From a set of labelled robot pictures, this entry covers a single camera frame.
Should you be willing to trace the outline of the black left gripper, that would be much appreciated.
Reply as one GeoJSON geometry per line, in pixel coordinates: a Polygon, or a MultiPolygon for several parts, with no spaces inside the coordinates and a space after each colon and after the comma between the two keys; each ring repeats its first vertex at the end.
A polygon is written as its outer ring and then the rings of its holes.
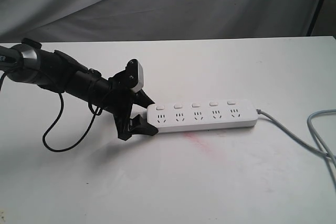
{"type": "Polygon", "coordinates": [[[147,108],[154,101],[141,89],[133,91],[127,85],[129,74],[125,70],[108,79],[109,92],[106,98],[106,109],[113,114],[118,138],[128,140],[132,135],[154,136],[158,134],[157,127],[148,123],[140,114],[130,118],[133,103],[147,108]]]}

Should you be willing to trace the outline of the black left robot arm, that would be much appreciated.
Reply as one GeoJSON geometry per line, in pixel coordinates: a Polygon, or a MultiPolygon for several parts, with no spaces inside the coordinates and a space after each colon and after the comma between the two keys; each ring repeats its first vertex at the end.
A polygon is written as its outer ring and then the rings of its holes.
{"type": "Polygon", "coordinates": [[[133,105],[147,108],[154,103],[142,90],[143,68],[137,59],[131,59],[124,70],[105,79],[71,56],[58,50],[42,50],[40,43],[25,38],[10,48],[1,47],[1,70],[14,82],[67,93],[86,101],[89,108],[96,106],[99,111],[113,114],[119,139],[158,133],[142,116],[131,117],[133,105]]]}

